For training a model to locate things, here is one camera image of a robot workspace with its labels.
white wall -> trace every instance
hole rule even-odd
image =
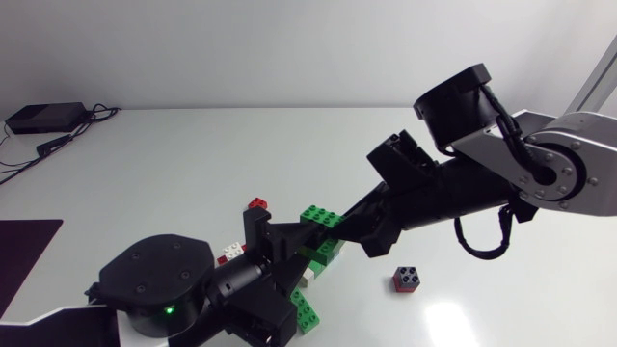
[[[5,0],[0,119],[73,100],[409,106],[478,62],[511,111],[561,113],[615,23],[614,0]]]

red lego brick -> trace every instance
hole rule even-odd
[[[223,255],[223,256],[219,256],[218,258],[216,258],[216,262],[218,262],[219,265],[223,265],[226,262],[228,262],[228,259]]]
[[[267,209],[268,208],[268,202],[266,202],[265,200],[262,200],[260,198],[255,198],[253,199],[253,201],[251,201],[251,203],[249,203],[249,208],[253,208],[253,207],[261,207],[263,209]]]
[[[416,288],[403,288],[401,287],[401,283],[399,281],[399,277],[394,275],[392,277],[394,279],[394,289],[397,293],[413,293],[416,291]]]

white lego brick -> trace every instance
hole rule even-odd
[[[310,268],[307,268],[307,270],[305,270],[305,273],[302,275],[302,278],[300,279],[300,285],[306,288],[314,280],[315,280],[315,273],[312,270],[310,270]]]
[[[234,242],[233,244],[225,247],[223,249],[223,253],[225,254],[225,258],[227,260],[232,260],[240,254],[243,254],[244,251],[242,250],[242,245],[240,245],[239,242]]]

black cable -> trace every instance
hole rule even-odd
[[[0,185],[8,182],[9,180],[13,179],[18,174],[21,174],[24,171],[26,171],[26,170],[32,168],[33,166],[37,165],[39,162],[41,162],[45,158],[49,157],[51,154],[57,152],[62,147],[66,146],[68,143],[70,143],[76,137],[83,135],[86,131],[88,131],[88,129],[92,126],[92,124],[94,124],[96,122],[101,122],[101,121],[108,120],[111,117],[115,116],[120,109],[121,108],[119,108],[119,107],[108,108],[105,105],[97,103],[97,104],[95,104],[93,109],[89,112],[90,114],[88,115],[88,117],[81,124],[79,124],[79,126],[77,126],[77,128],[75,130],[73,130],[73,132],[70,134],[70,136],[67,137],[67,139],[65,141],[63,141],[62,143],[58,144],[57,146],[51,148],[44,155],[41,155],[39,158],[36,158],[34,160],[23,162],[23,163],[20,163],[20,164],[4,164],[4,163],[0,162],[1,164],[9,166],[9,167],[16,167],[16,166],[20,166],[20,165],[25,165],[24,167],[21,167],[19,169],[12,169],[12,170],[6,170],[6,171],[3,171],[3,172],[0,172],[0,174],[13,173],[13,174],[9,175],[8,177],[0,180]],[[107,116],[105,116],[105,117],[98,118],[96,116],[96,114],[101,113],[101,112],[109,112],[109,114]]]
[[[32,160],[28,160],[28,161],[26,161],[26,162],[23,162],[23,163],[18,163],[18,164],[7,164],[7,163],[5,163],[5,162],[1,162],[1,161],[0,161],[0,164],[1,164],[1,165],[4,165],[4,166],[8,166],[8,167],[19,167],[19,166],[22,166],[22,165],[29,164],[29,163],[31,163],[31,162],[32,162]]]
[[[8,138],[10,138],[11,136],[9,135],[9,133],[7,132],[7,124],[4,123],[4,133],[5,133],[5,137],[4,139],[2,139],[2,141],[0,141],[0,146],[2,146],[2,144],[4,144],[5,141],[7,141]]]
[[[493,109],[497,111],[497,126],[499,127],[501,135],[503,135],[503,140],[508,146],[510,153],[517,163],[528,170],[537,181],[545,182],[550,180],[547,177],[545,169],[539,164],[531,149],[523,141],[521,137],[523,133],[514,118],[506,112],[505,108],[499,103],[499,100],[490,88],[482,85],[480,86],[480,90],[486,95]]]
[[[510,246],[510,234],[512,232],[512,216],[514,212],[510,208],[510,205],[505,205],[499,209],[499,224],[501,226],[501,244],[490,251],[478,251],[473,249],[465,239],[463,235],[463,226],[461,226],[461,219],[454,219],[454,230],[456,231],[456,238],[459,239],[459,243],[463,246],[467,253],[483,260],[497,259],[508,250]]]

lego brick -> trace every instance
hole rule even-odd
[[[300,222],[316,222],[324,227],[335,227],[340,222],[342,222],[344,217],[338,216],[334,212],[330,212],[324,208],[319,208],[315,205],[307,208],[300,215]]]
[[[315,273],[310,268],[307,268],[307,270],[305,270],[305,273],[300,278],[300,285],[306,288],[315,280],[316,277],[317,276],[315,275]]]
[[[413,293],[420,286],[420,278],[413,266],[396,268],[392,280],[394,289],[399,293]]]
[[[225,247],[223,249],[223,253],[225,254],[225,258],[229,261],[244,253],[242,246],[240,246],[239,242],[234,242],[233,244]]]
[[[309,303],[300,292],[300,289],[294,289],[289,300],[298,308],[298,326],[302,333],[306,334],[310,332],[319,324],[319,317],[312,307],[310,307]]]
[[[320,263],[321,265],[328,266],[328,264],[335,259],[335,256],[338,254],[338,251],[343,244],[344,241],[342,240],[329,238],[324,241],[317,250],[303,246],[300,250],[298,250],[298,253]]]
[[[326,267],[316,262],[315,260],[311,260],[308,268],[313,272],[315,278],[318,278]]]
[[[226,256],[221,255],[221,256],[219,256],[218,258],[216,258],[216,262],[217,262],[217,263],[219,263],[219,265],[223,265],[223,264],[225,264],[226,262],[228,262],[228,259],[227,259],[227,257],[226,257]]]
[[[260,198],[255,198],[253,199],[253,201],[251,201],[251,203],[249,203],[249,208],[253,208],[259,206],[263,209],[267,209],[268,208],[268,202],[266,202],[266,200],[262,200]]]

